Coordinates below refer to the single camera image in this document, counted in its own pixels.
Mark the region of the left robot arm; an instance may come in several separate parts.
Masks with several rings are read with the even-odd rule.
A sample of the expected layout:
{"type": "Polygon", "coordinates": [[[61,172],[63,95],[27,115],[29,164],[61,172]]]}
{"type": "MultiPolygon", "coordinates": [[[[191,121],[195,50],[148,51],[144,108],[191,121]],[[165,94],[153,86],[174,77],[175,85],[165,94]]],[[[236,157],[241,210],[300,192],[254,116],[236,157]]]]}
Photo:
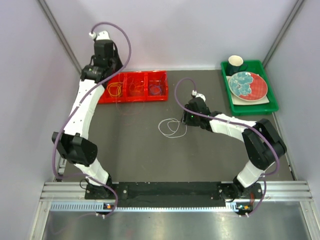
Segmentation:
{"type": "Polygon", "coordinates": [[[111,176],[98,160],[98,147],[89,141],[91,121],[106,84],[102,81],[123,65],[118,49],[107,31],[91,33],[94,41],[94,54],[80,75],[78,93],[71,110],[71,118],[62,134],[52,134],[57,142],[57,151],[70,164],[86,175],[86,199],[107,199],[113,194],[111,176]]]}

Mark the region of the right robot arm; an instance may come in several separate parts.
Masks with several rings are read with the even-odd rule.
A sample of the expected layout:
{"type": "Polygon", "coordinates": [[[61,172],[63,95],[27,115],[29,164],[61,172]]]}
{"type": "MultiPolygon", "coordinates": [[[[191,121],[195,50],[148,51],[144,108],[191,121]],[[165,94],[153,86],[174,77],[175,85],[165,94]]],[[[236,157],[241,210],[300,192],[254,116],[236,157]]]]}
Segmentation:
{"type": "Polygon", "coordinates": [[[245,121],[219,111],[211,112],[205,96],[196,90],[191,92],[191,100],[183,107],[181,122],[244,143],[248,162],[232,183],[238,198],[249,195],[252,185],[287,152],[287,146],[268,119],[245,121]]]}

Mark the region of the red compartment bin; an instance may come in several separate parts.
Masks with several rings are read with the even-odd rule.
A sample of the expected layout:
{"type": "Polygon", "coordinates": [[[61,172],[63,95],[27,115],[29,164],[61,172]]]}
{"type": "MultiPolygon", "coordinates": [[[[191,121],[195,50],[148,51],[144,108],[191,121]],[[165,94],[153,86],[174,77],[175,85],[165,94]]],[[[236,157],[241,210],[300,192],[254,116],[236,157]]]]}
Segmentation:
{"type": "Polygon", "coordinates": [[[113,77],[99,104],[167,101],[168,76],[164,70],[122,72],[113,77]]]}

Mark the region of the dark green mug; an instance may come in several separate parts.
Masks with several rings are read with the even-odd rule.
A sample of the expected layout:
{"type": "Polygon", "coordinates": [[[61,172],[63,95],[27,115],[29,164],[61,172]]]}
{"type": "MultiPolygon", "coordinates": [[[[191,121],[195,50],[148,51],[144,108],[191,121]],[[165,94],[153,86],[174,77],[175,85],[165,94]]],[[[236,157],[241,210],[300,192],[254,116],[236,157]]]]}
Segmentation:
{"type": "Polygon", "coordinates": [[[239,55],[231,55],[227,60],[227,67],[226,67],[226,75],[232,76],[238,72],[246,71],[248,65],[244,63],[244,60],[239,55]]]}

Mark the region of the green plastic tray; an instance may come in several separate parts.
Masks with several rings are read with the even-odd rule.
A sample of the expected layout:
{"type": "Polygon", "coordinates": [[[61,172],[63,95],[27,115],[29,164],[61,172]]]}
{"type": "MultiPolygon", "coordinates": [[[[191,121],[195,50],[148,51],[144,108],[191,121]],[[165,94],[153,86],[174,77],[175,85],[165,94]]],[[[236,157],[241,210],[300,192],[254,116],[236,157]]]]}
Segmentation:
{"type": "Polygon", "coordinates": [[[221,62],[230,110],[234,116],[269,115],[279,105],[260,60],[246,60],[246,71],[226,75],[227,61],[221,62]]]}

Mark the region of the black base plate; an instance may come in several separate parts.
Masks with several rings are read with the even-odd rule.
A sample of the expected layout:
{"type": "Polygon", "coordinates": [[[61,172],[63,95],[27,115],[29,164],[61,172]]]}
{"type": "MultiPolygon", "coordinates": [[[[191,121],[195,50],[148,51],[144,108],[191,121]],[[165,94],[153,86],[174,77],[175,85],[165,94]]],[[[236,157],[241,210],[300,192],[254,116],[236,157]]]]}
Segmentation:
{"type": "Polygon", "coordinates": [[[104,186],[88,184],[85,198],[90,200],[114,199],[114,190],[121,201],[137,199],[138,197],[204,197],[209,196],[214,200],[257,200],[262,197],[262,187],[254,183],[248,188],[243,188],[232,182],[113,182],[104,186]]]}

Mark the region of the aluminium frame rail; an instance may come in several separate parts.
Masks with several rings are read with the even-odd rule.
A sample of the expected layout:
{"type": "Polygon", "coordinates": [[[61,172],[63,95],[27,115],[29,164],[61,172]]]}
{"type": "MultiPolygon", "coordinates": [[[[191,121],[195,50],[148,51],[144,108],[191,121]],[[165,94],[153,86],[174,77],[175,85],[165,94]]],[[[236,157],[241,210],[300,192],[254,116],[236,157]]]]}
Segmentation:
{"type": "Polygon", "coordinates": [[[86,199],[86,184],[46,182],[31,240],[317,240],[320,217],[305,181],[267,181],[259,199],[210,196],[86,199]],[[51,211],[53,202],[102,202],[109,212],[51,211]],[[250,206],[240,212],[119,212],[117,207],[250,206]]]}

